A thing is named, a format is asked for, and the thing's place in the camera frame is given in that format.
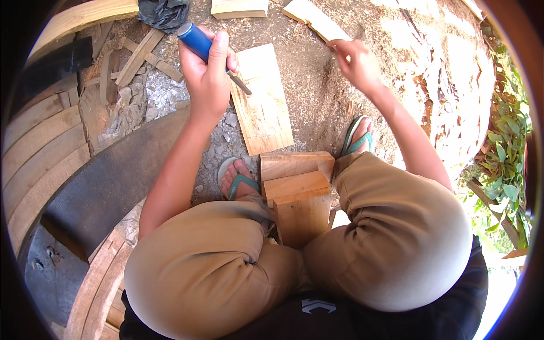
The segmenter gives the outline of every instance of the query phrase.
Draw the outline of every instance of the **blue chisel handle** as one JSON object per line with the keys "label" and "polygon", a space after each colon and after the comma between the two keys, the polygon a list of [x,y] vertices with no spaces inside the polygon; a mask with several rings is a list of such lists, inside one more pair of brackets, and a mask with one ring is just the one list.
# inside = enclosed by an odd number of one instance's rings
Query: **blue chisel handle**
{"label": "blue chisel handle", "polygon": [[212,41],[204,32],[192,22],[186,22],[177,29],[177,37],[200,59],[208,63],[209,49]]}

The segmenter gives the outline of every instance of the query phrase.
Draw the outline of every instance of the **person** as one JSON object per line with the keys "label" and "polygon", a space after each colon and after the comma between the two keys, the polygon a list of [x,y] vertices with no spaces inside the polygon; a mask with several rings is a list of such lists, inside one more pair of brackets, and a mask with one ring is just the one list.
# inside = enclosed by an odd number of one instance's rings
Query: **person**
{"label": "person", "polygon": [[201,28],[213,39],[207,65],[179,46],[190,118],[141,212],[120,338],[472,338],[487,296],[478,239],[433,146],[359,40],[327,45],[386,119],[406,171],[372,154],[373,123],[359,117],[333,182],[351,223],[302,250],[264,241],[274,218],[241,159],[221,179],[232,200],[190,206],[206,140],[230,99],[225,64],[237,71],[227,33]]}

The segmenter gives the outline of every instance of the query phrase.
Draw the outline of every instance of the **black shirt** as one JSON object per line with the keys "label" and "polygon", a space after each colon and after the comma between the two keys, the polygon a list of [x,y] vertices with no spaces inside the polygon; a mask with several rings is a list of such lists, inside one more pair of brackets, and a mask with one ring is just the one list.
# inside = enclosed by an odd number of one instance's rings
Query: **black shirt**
{"label": "black shirt", "polygon": [[[292,295],[266,315],[222,339],[472,339],[487,299],[487,266],[473,236],[467,267],[438,300],[407,312],[389,313],[320,291]],[[120,340],[166,340],[126,306]]]}

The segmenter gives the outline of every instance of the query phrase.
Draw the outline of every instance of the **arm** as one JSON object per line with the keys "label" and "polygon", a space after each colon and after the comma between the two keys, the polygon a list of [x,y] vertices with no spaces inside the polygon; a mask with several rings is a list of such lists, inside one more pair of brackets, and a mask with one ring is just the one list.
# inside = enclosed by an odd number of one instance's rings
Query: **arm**
{"label": "arm", "polygon": [[214,35],[200,28],[213,39],[208,65],[179,42],[181,69],[191,97],[190,117],[147,196],[140,216],[139,240],[190,208],[202,152],[231,95],[225,63],[232,71],[237,66],[234,52],[228,47],[228,35]]}
{"label": "arm", "polygon": [[378,62],[370,50],[360,40],[331,40],[328,45],[336,50],[342,73],[376,105],[389,124],[406,170],[453,191],[448,173],[427,135],[393,92],[382,84]]}

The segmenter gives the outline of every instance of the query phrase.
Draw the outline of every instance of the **hand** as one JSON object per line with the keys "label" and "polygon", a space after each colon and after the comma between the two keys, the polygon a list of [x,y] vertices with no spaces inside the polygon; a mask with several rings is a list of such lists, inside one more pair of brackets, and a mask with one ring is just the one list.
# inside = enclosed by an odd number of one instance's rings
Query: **hand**
{"label": "hand", "polygon": [[191,96],[191,121],[213,128],[223,116],[231,95],[225,64],[233,72],[238,71],[238,66],[226,32],[213,34],[204,26],[199,28],[213,41],[208,65],[181,40],[178,41],[180,63]]}
{"label": "hand", "polygon": [[327,43],[336,51],[336,59],[344,76],[370,100],[384,87],[376,57],[361,40],[331,40]]}

